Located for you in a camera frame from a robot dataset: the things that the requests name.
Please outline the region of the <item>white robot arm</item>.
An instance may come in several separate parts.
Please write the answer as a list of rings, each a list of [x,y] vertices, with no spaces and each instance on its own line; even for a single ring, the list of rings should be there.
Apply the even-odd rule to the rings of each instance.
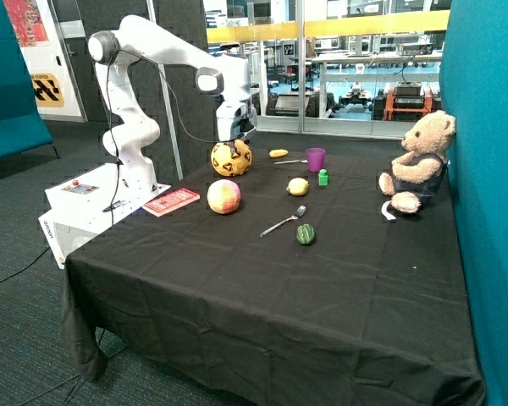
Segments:
[[[107,151],[121,161],[121,173],[134,195],[157,190],[152,160],[141,150],[157,140],[160,127],[138,104],[128,73],[132,63],[145,59],[196,69],[197,89],[204,95],[224,99],[216,111],[220,141],[246,140],[256,130],[257,110],[251,101],[246,58],[213,56],[136,15],[124,17],[117,30],[93,34],[88,49],[108,110],[123,121],[104,134],[103,142]]]

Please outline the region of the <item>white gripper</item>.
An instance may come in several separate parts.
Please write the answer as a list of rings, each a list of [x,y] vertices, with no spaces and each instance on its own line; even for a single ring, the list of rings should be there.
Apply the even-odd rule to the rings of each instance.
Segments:
[[[257,111],[250,101],[223,101],[216,111],[218,139],[235,152],[234,140],[248,140],[257,130]]]

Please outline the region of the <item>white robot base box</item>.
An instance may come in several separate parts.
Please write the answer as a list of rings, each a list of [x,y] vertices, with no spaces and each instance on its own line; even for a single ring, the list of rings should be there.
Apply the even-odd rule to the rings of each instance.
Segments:
[[[39,217],[59,268],[66,257],[169,189],[155,184],[136,189],[123,167],[106,163],[45,190],[51,209]]]

